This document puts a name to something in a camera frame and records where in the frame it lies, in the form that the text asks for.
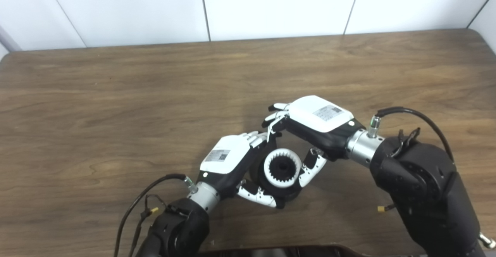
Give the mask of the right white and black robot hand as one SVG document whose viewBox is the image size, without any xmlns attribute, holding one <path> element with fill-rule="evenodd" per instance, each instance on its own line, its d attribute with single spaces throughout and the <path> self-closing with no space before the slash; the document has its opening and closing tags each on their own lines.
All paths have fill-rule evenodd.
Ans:
<svg viewBox="0 0 496 257">
<path fill-rule="evenodd" d="M 305 96 L 292 103 L 275 103 L 262 121 L 270 137 L 287 131 L 307 141 L 317 153 L 308 152 L 298 182 L 305 187 L 326 162 L 349 159 L 348 142 L 365 127 L 352 112 L 318 96 Z"/>
</svg>

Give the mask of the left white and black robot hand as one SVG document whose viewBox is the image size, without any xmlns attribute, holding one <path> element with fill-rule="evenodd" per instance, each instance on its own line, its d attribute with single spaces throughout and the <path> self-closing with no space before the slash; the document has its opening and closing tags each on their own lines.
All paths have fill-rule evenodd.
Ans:
<svg viewBox="0 0 496 257">
<path fill-rule="evenodd" d="M 208 214 L 218 203 L 235 196 L 271 208 L 277 207 L 273 196 L 246 180 L 250 167 L 259 162 L 267 145 L 267 132 L 245 132 L 222 137 L 200 164 L 197 192 L 189 199 Z"/>
</svg>

